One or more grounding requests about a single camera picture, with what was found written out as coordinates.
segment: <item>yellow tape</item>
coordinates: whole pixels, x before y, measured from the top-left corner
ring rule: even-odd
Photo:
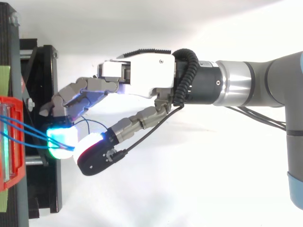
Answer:
[[[0,96],[8,96],[9,93],[10,66],[0,66]]]

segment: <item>green tape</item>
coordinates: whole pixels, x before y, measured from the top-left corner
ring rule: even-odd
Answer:
[[[9,93],[10,66],[0,66],[0,96],[8,96]]]
[[[8,208],[9,191],[5,190],[0,192],[0,212],[5,213]]]

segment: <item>silver bolt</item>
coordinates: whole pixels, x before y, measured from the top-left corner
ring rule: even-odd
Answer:
[[[13,25],[15,27],[20,26],[19,21],[18,21],[18,13],[17,12],[14,12],[10,15],[9,22],[10,22],[11,25]]]
[[[53,52],[53,58],[58,59],[59,58],[59,52],[56,50]]]
[[[27,100],[27,108],[28,108],[28,111],[29,112],[32,112],[33,111],[33,108],[35,107],[35,103],[33,102],[33,100],[31,98],[29,98]]]

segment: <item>black cable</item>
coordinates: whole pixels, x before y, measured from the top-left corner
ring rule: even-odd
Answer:
[[[261,119],[261,120],[263,120],[265,122],[269,122],[269,123],[271,123],[274,126],[282,127],[282,129],[284,131],[286,131],[286,125],[285,124],[282,124],[282,123],[280,123],[280,122],[278,122],[278,121],[276,121],[274,119],[271,119],[271,118],[269,118],[267,116],[264,116],[264,115],[262,115],[262,114],[260,114],[258,112],[252,111],[252,110],[250,110],[248,108],[244,108],[243,109],[243,107],[242,108],[239,107],[239,109],[241,109],[242,111],[246,112],[247,114],[253,116],[254,118],[258,118],[258,119]]]
[[[88,120],[87,120],[85,117],[82,117],[82,118],[83,118],[84,121],[86,122],[86,124],[87,124],[87,129],[88,129],[89,134],[90,134],[89,122],[88,122]]]
[[[275,128],[278,128],[278,129],[281,129],[281,130],[284,130],[284,131],[286,131],[286,127],[285,126],[280,126],[280,125],[277,125],[277,124],[275,124],[275,123],[273,123],[273,122],[270,122],[270,121],[268,121],[268,120],[266,120],[266,119],[264,119],[264,118],[261,118],[261,117],[258,117],[258,116],[256,116],[256,115],[253,115],[253,114],[251,114],[251,113],[247,113],[247,112],[244,112],[243,110],[238,110],[238,109],[235,109],[235,108],[233,108],[233,107],[226,107],[226,108],[228,108],[228,109],[231,109],[231,110],[234,110],[234,111],[236,111],[236,112],[238,112],[238,113],[241,113],[241,114],[243,114],[243,115],[245,115],[245,116],[247,116],[247,117],[249,117],[249,118],[251,118],[251,119],[253,119],[253,120],[255,120],[255,121],[258,121],[258,122],[260,122],[260,123],[263,123],[263,124],[266,124],[266,125],[269,125],[269,126],[272,126],[272,127],[275,127]]]
[[[137,142],[135,142],[133,145],[131,145],[128,149],[125,150],[125,152],[129,152],[130,150],[134,149],[136,146],[138,146],[141,142],[143,142],[147,137],[149,137],[154,131],[157,130],[167,119],[169,119],[173,114],[181,110],[183,107],[180,106],[179,108],[175,109],[174,111],[170,112],[166,117],[164,117],[155,127],[153,127],[152,130],[150,130],[147,134],[145,134],[141,139],[139,139]]]
[[[177,50],[172,55],[174,55],[174,57],[178,60],[187,61],[187,69],[181,79],[181,82],[177,86],[173,98],[174,106],[184,106],[186,94],[188,93],[188,89],[192,84],[199,68],[199,60],[196,54],[189,49]]]
[[[94,122],[94,123],[98,123],[98,124],[100,124],[100,125],[102,125],[106,130],[108,129],[104,124],[102,124],[101,122],[97,122],[97,121],[95,121],[95,120],[91,120],[91,119],[86,119],[88,122]],[[78,121],[77,123],[75,123],[75,125],[76,124],[79,124],[80,122],[84,122],[85,120],[81,120],[81,121]]]
[[[282,127],[285,127],[285,124],[284,124],[284,123],[282,123],[282,122],[280,122],[280,121],[276,121],[276,120],[274,120],[274,119],[272,119],[272,118],[270,118],[270,117],[267,117],[267,116],[265,116],[265,115],[262,115],[262,114],[260,114],[260,113],[258,113],[258,112],[256,112],[256,111],[253,111],[253,110],[251,110],[251,109],[249,109],[249,108],[247,108],[247,107],[240,106],[239,109],[241,109],[241,110],[243,110],[243,111],[245,111],[245,112],[251,112],[252,114],[254,114],[254,115],[258,116],[258,117],[264,118],[264,119],[266,119],[266,120],[268,120],[268,121],[274,122],[274,123],[276,123],[276,124],[278,124],[278,125],[280,125],[280,126],[282,126]]]

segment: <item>coiled black cable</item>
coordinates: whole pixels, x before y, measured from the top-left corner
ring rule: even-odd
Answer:
[[[124,53],[121,55],[123,58],[128,58],[137,54],[141,53],[165,53],[165,54],[171,54],[171,51],[169,50],[157,50],[157,49],[139,49],[137,51],[132,51],[129,53]]]
[[[184,106],[184,99],[188,92],[189,86],[192,84],[199,67],[199,60],[196,54],[189,49],[180,49],[175,51],[172,55],[178,60],[187,61],[187,70],[178,84],[173,98],[174,106]]]

